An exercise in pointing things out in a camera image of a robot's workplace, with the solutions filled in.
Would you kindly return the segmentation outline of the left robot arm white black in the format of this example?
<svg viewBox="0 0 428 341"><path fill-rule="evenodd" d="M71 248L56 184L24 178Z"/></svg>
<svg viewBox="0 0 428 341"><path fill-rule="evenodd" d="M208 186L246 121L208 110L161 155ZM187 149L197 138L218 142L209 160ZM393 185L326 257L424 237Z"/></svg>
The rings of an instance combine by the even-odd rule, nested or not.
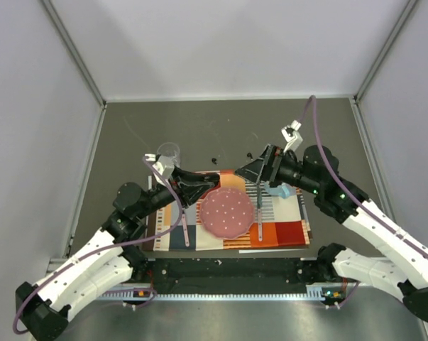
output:
<svg viewBox="0 0 428 341"><path fill-rule="evenodd" d="M93 237L58 269L15 292L16 314L12 322L17 335L29 332L35 340L56 340L69 323L91 302L120 283L141 281L147 275L146 257L138 245L144 219L172 202L178 213L198 201L220 181L217 173L191 173L175 168L169 179L154 188L124 183L117 191L114 211Z"/></svg>

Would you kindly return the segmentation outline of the black earbud charging case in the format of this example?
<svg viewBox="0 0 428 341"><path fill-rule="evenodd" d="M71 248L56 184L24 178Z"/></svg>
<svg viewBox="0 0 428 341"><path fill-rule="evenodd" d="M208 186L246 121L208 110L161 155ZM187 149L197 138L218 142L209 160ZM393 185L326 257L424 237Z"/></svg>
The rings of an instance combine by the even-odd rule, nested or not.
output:
<svg viewBox="0 0 428 341"><path fill-rule="evenodd" d="M220 178L223 180L224 178L234 178L235 174L233 170L221 170L219 171Z"/></svg>

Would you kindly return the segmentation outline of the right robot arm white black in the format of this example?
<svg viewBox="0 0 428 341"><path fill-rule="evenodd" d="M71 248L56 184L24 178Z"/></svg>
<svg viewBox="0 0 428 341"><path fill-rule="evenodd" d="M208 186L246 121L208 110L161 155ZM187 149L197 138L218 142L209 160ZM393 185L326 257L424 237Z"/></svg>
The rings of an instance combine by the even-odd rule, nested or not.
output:
<svg viewBox="0 0 428 341"><path fill-rule="evenodd" d="M386 261L376 261L332 243L319 250L317 270L326 281L350 278L388 293L428 323L428 247L393 222L352 182L338 175L339 161L324 146L292 151L267 145L257 159L236 169L252 183L286 183L314 196L326 216L373 245Z"/></svg>

